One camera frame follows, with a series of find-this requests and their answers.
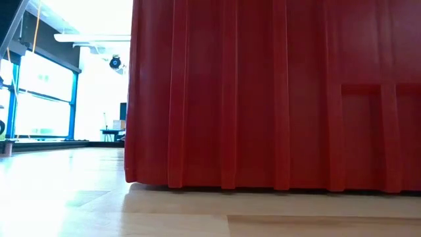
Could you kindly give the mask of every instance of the red container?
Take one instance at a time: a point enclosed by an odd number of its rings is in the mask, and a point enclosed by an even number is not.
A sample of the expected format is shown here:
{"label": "red container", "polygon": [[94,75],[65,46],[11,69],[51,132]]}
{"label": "red container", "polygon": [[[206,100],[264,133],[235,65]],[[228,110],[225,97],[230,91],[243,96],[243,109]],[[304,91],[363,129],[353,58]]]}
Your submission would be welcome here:
{"label": "red container", "polygon": [[135,0],[126,180],[421,190],[421,1]]}

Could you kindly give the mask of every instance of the white wall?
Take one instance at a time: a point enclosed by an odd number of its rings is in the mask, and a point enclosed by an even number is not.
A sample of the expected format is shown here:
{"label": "white wall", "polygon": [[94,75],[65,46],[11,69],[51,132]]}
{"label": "white wall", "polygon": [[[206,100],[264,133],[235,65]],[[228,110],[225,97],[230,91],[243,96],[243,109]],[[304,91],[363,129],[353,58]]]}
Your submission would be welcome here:
{"label": "white wall", "polygon": [[120,103],[127,102],[128,76],[117,74],[86,47],[80,50],[80,68],[74,139],[103,141],[104,113],[112,128],[120,118]]}

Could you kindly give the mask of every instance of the blue window frame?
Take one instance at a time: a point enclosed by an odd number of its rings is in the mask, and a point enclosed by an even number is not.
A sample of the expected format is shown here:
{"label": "blue window frame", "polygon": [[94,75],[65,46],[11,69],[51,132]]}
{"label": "blue window frame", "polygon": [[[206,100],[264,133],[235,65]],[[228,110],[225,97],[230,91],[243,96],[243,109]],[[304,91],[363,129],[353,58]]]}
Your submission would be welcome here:
{"label": "blue window frame", "polygon": [[31,52],[12,68],[6,138],[73,139],[78,75]]}

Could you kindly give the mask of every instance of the security camera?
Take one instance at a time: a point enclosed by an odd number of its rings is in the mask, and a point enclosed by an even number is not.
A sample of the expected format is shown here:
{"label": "security camera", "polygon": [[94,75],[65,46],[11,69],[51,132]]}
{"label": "security camera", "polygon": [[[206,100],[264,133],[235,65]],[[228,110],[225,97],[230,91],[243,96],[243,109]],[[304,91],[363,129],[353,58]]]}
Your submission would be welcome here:
{"label": "security camera", "polygon": [[110,67],[114,70],[118,70],[120,69],[120,66],[121,66],[120,57],[118,55],[112,56],[112,59],[110,61]]}

